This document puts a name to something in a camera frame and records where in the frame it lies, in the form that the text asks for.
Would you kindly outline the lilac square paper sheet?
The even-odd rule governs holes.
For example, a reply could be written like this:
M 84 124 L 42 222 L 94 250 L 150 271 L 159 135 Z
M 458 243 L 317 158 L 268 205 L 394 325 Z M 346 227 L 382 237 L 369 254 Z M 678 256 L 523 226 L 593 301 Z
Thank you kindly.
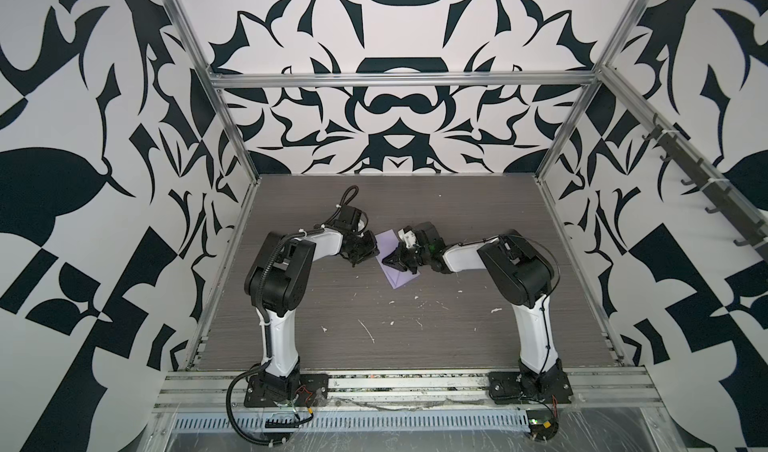
M 375 238 L 379 251 L 379 254 L 376 256 L 376 260 L 379 263 L 385 277 L 387 278 L 387 281 L 393 289 L 398 289 L 420 276 L 419 272 L 415 274 L 411 273 L 410 271 L 401 272 L 383 263 L 383 260 L 391 253 L 393 253 L 399 244 L 399 239 L 393 230 L 379 233 L 375 236 Z

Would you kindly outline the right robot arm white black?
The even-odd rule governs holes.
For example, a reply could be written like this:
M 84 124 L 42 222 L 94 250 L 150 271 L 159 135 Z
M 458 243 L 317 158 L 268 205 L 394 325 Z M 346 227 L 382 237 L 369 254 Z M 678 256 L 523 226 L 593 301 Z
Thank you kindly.
M 514 309 L 520 337 L 521 378 L 530 388 L 542 391 L 562 375 L 549 311 L 559 269 L 518 231 L 512 229 L 490 238 L 448 245 L 436 227 L 425 222 L 400 230 L 395 250 L 382 263 L 411 274 L 426 266 L 441 274 L 487 272 Z

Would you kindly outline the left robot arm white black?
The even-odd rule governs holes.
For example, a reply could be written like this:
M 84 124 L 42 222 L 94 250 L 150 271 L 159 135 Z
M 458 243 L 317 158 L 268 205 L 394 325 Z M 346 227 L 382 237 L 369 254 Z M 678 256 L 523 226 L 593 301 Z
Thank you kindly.
M 315 262 L 340 257 L 355 267 L 378 254 L 369 220 L 362 210 L 339 205 L 332 218 L 292 234 L 266 237 L 244 284 L 262 328 L 262 380 L 294 390 L 300 357 L 296 348 L 295 311 L 307 291 Z

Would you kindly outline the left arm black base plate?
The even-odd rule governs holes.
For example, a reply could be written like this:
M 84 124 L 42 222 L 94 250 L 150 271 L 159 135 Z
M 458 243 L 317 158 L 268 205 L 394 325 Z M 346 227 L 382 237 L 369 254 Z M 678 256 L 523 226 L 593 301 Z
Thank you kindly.
M 248 378 L 244 399 L 246 408 L 278 405 L 311 407 L 326 399 L 330 377 L 327 374 L 305 374 L 293 371 L 286 377 L 266 372 Z

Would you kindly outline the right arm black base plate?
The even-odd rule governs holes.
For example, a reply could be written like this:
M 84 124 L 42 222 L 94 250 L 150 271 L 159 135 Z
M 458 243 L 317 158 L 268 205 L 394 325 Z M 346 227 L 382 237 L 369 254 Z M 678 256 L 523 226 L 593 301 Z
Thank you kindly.
M 553 367 L 543 374 L 523 369 L 520 372 L 490 372 L 488 394 L 499 405 L 525 402 L 570 404 L 573 389 L 567 374 Z

